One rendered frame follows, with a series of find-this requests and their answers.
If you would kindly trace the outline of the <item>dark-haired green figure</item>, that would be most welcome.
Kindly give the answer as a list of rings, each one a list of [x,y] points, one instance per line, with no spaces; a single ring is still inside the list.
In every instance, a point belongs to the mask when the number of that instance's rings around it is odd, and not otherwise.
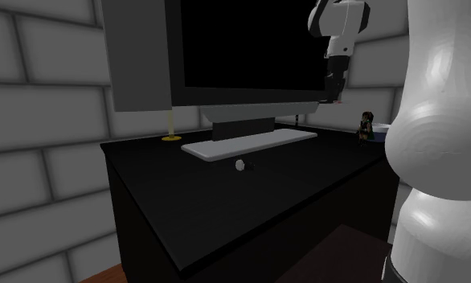
[[[375,139],[375,133],[372,127],[373,119],[374,114],[370,111],[366,111],[362,114],[362,119],[356,132],[359,146],[364,146],[368,141]]]

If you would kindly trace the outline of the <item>white bowl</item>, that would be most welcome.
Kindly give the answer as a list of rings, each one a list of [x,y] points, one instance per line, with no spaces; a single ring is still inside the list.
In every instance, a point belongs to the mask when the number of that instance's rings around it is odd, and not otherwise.
[[[387,132],[390,129],[390,124],[373,123],[372,129],[374,133],[373,142],[383,143],[386,140]]]

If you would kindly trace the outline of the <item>black screen grey television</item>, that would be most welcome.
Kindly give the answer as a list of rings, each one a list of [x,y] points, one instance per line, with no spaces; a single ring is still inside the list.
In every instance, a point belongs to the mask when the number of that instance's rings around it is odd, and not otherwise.
[[[182,149],[207,162],[313,137],[276,129],[326,99],[326,41],[307,30],[313,0],[165,0],[171,98],[212,124]]]

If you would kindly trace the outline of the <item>black chest of drawers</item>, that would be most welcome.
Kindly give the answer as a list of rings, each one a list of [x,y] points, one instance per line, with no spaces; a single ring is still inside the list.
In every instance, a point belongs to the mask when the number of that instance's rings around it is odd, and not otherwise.
[[[206,162],[179,141],[104,152],[128,283],[381,283],[399,177],[351,133]]]

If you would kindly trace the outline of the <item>grey shade yellow lamp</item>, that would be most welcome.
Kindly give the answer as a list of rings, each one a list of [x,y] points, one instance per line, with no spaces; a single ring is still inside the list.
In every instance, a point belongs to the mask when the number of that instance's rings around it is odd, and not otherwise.
[[[165,111],[174,133],[166,0],[101,0],[113,108],[117,113]]]

